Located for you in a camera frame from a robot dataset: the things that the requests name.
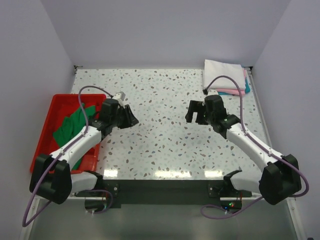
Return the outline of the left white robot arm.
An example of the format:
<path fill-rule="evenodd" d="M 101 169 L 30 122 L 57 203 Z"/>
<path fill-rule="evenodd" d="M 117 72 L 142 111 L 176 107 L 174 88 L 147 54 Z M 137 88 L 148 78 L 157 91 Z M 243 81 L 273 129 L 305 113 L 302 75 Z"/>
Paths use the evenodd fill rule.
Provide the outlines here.
<path fill-rule="evenodd" d="M 98 118 L 87 119 L 83 129 L 63 147 L 50 154 L 39 154 L 34 162 L 29 190 L 36 196 L 62 204 L 69 195 L 87 191 L 99 196 L 104 190 L 102 175 L 85 170 L 71 170 L 91 148 L 102 142 L 113 128 L 127 129 L 138 124 L 128 104 L 108 98 L 102 103 Z"/>

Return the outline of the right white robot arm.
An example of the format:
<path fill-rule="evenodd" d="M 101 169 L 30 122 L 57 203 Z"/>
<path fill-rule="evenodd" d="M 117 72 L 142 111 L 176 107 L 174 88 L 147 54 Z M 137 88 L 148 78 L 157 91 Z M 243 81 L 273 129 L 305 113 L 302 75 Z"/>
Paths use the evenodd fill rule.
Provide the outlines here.
<path fill-rule="evenodd" d="M 302 189 L 298 160 L 283 155 L 251 133 L 241 119 L 228 114 L 219 95 L 209 95 L 204 101 L 189 103 L 185 120 L 191 123 L 194 113 L 199 125 L 210 125 L 224 139 L 240 148 L 259 168 L 258 174 L 235 170 L 223 178 L 223 192 L 230 197 L 239 191 L 260 194 L 269 204 L 276 205 Z"/>

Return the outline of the white t shirt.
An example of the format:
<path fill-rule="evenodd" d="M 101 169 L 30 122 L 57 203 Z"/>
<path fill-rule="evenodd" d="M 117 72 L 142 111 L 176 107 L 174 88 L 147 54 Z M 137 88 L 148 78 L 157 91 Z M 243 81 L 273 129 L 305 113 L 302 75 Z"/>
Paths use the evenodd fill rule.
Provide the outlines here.
<path fill-rule="evenodd" d="M 240 64 L 223 63 L 206 59 L 204 61 L 203 87 L 206 88 L 213 79 L 218 76 L 227 76 L 232 78 L 241 90 L 246 88 L 246 77 L 243 67 Z M 236 90 L 235 84 L 225 78 L 217 79 L 210 89 L 233 89 Z"/>

